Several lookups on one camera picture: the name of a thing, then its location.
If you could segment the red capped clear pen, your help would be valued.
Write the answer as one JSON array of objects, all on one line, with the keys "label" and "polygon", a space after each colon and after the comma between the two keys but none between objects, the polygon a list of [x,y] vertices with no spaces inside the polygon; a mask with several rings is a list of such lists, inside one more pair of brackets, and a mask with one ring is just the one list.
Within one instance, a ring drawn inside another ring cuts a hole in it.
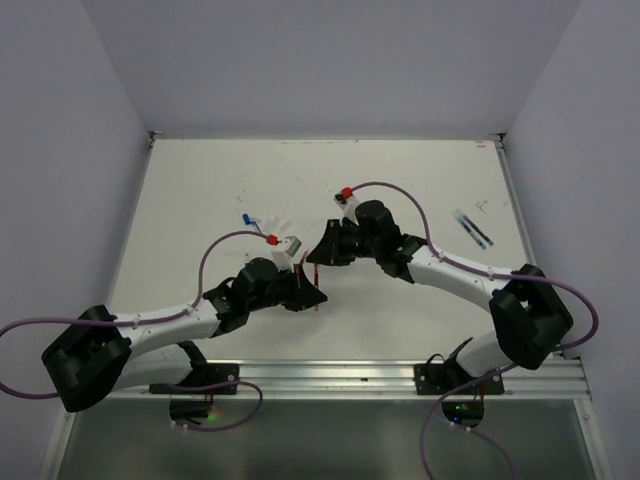
[{"label": "red capped clear pen", "polygon": [[[319,265],[314,264],[314,286],[317,290],[319,290],[319,278],[320,278],[319,274],[320,274]],[[316,304],[314,306],[314,311],[319,312],[319,304]]]}]

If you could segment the blue patterned pen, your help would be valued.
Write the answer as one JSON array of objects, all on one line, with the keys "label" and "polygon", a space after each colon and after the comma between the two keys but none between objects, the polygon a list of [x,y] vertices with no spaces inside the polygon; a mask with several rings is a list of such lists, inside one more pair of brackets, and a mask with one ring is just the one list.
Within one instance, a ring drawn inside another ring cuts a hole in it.
[{"label": "blue patterned pen", "polygon": [[452,212],[452,216],[481,249],[486,250],[495,245],[494,241],[465,212],[456,209]]}]

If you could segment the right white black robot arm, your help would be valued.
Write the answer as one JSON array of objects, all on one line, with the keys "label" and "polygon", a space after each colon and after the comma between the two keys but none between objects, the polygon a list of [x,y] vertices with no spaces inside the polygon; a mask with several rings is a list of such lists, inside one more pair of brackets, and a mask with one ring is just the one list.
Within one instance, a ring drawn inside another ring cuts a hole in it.
[{"label": "right white black robot arm", "polygon": [[573,326],[539,268],[456,268],[434,254],[425,239],[402,232],[379,200],[347,207],[342,219],[328,220],[307,260],[340,267],[357,258],[370,258],[393,278],[440,289],[490,314],[492,331],[463,341],[442,364],[427,370],[429,383],[441,392],[468,392],[481,376],[511,364],[535,370]]}]

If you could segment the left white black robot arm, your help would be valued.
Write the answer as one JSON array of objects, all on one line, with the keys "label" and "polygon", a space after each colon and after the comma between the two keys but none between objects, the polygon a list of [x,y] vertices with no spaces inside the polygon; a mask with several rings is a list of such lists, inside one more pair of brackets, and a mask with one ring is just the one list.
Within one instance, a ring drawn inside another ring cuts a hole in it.
[{"label": "left white black robot arm", "polygon": [[172,379],[193,393],[208,379],[195,341],[229,334],[260,310],[282,307],[298,313],[327,299],[302,267],[257,257],[236,276],[175,309],[115,315],[103,305],[92,307],[44,350],[41,360],[69,412],[86,410],[114,390],[150,384],[148,365],[156,354],[186,356],[175,365]]}]

